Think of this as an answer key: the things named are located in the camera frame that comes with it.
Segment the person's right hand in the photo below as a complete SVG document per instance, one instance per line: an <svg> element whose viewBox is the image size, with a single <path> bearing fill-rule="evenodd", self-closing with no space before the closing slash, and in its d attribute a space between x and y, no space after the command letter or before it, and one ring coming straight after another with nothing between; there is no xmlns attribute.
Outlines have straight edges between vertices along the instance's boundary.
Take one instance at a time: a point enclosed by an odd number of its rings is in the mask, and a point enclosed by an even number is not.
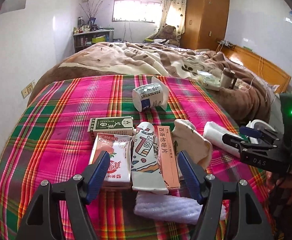
<svg viewBox="0 0 292 240"><path fill-rule="evenodd" d="M292 176L287 176L285 180L279 179L275 183L274 183L274 179L273 179L273 174L271 172L267 171L266 177L267 177L266 187L267 187L268 192L273 190L275 185L277 185L278 187L283 188L283 189L291 190L290 198L287 202L287 204L291 204L292 203Z"/></svg>

